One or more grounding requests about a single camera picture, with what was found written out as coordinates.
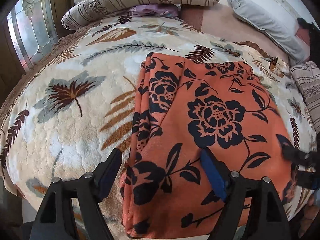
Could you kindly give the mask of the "person's right hand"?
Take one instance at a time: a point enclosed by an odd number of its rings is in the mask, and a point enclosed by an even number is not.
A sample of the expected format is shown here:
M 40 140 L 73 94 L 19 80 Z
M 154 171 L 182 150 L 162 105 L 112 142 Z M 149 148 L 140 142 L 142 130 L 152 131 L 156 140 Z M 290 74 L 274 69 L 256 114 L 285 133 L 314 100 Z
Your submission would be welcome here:
M 315 205 L 315 194 L 310 196 L 308 203 L 304 206 L 303 212 L 304 216 L 300 221 L 300 229 L 298 232 L 299 238 L 306 233 L 319 212 L 319 207 Z

